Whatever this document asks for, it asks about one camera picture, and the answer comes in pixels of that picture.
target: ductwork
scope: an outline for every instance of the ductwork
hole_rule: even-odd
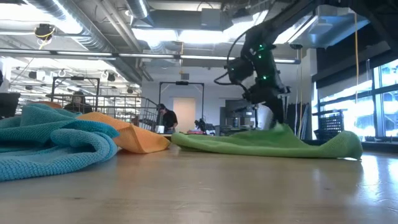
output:
[[[23,0],[26,4],[35,6],[43,13],[52,15],[57,20],[57,27],[67,34],[81,34],[85,37],[75,37],[75,41],[87,50],[95,52],[115,52],[103,34],[94,26],[89,18],[72,0]],[[129,82],[141,83],[140,74],[122,59],[108,61]]]
[[[149,15],[149,5],[146,0],[126,0],[127,8],[136,19],[144,19]]]

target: door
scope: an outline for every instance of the door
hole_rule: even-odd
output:
[[[176,130],[186,133],[195,128],[195,99],[175,97],[173,111],[177,115]]]

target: towel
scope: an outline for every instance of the towel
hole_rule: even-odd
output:
[[[0,181],[65,174],[114,156],[118,132],[76,116],[30,104],[21,116],[0,120]]]
[[[119,147],[131,152],[158,152],[167,149],[170,144],[169,140],[159,134],[98,112],[83,114],[78,119],[99,121],[112,126],[120,134],[117,138],[113,139],[115,143]]]
[[[343,131],[322,146],[309,146],[298,139],[286,124],[268,131],[246,131],[228,137],[175,133],[172,142],[206,152],[272,157],[360,159],[361,141],[350,131]]]

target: wooden table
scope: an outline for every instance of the wooden table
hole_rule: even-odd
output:
[[[398,223],[398,158],[171,150],[0,183],[0,223]]]

